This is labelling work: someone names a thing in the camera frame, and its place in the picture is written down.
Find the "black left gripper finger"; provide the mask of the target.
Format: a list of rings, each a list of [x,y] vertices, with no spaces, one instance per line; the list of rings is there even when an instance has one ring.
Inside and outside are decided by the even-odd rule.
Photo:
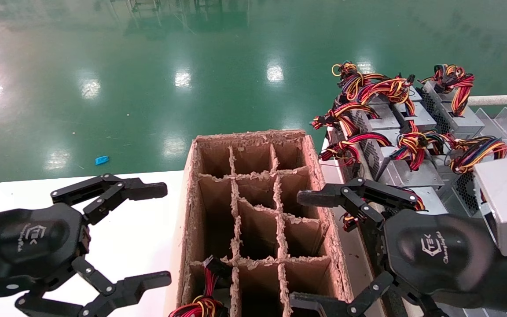
[[[139,178],[123,179],[103,174],[57,189],[51,192],[51,197],[53,203],[69,206],[95,198],[84,207],[83,213],[85,223],[96,225],[126,200],[157,199],[167,194],[167,185],[163,182],[143,183]]]

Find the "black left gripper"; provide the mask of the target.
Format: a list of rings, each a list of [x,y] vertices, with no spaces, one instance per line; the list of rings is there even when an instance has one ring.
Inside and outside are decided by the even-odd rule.
[[[107,317],[137,305],[145,291],[171,284],[168,271],[111,283],[84,259],[90,239],[85,217],[65,203],[0,211],[0,297],[29,291],[15,302],[29,317]],[[44,298],[47,289],[57,289],[74,271],[98,291],[94,300],[82,306]]]

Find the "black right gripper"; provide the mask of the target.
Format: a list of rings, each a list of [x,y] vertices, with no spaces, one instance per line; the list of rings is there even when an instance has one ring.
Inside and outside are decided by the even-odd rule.
[[[365,221],[374,223],[377,229],[383,228],[393,273],[380,273],[350,303],[293,292],[291,307],[316,311],[321,317],[364,317],[389,289],[418,305],[425,317],[447,316],[435,301],[465,308],[483,303],[480,288],[497,254],[483,221],[452,214],[416,213],[411,211],[419,206],[416,193],[364,178],[344,184],[327,183],[320,190],[299,191],[298,203],[342,207],[346,232]],[[402,211],[387,219],[370,203]]]

